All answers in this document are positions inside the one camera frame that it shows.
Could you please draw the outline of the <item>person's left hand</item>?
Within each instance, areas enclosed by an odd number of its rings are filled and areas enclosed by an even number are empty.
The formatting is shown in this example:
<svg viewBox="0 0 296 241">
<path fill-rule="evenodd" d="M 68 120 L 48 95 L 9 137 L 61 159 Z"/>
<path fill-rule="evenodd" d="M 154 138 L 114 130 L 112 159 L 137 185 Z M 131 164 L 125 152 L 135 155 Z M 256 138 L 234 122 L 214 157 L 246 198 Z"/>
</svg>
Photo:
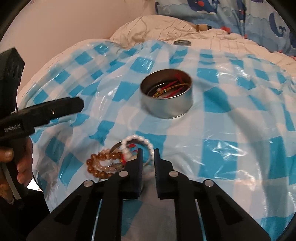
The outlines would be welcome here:
<svg viewBox="0 0 296 241">
<path fill-rule="evenodd" d="M 29 137 L 1 141 L 1 198 L 8 204 L 23 198 L 32 179 L 33 144 Z"/>
</svg>

